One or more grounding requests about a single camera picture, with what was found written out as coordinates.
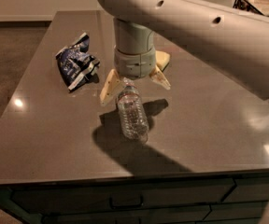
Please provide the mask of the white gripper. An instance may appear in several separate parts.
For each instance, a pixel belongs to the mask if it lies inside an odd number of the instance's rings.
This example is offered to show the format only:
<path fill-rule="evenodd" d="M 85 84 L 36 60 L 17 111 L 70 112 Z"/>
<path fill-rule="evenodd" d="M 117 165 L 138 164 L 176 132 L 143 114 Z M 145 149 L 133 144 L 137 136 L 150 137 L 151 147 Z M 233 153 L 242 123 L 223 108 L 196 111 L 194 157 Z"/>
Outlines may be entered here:
<path fill-rule="evenodd" d="M 123 89 L 125 83 L 121 77 L 129 79 L 140 79 L 149 75 L 152 82 L 171 89 L 171 84 L 156 65 L 155 48 L 140 54 L 126 54 L 114 49 L 114 65 L 116 69 L 111 69 L 107 75 L 106 82 L 100 93 L 100 103 L 106 106 Z"/>

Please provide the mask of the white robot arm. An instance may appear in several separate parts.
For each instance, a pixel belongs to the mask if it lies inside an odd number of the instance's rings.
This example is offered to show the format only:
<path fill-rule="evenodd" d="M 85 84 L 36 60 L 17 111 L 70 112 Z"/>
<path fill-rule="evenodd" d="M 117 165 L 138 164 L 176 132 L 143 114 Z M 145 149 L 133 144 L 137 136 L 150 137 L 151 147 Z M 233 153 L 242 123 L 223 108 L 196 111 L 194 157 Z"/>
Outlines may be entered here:
<path fill-rule="evenodd" d="M 150 76 L 157 33 L 269 102 L 269 18 L 202 0 L 98 0 L 114 17 L 117 74 Z"/>

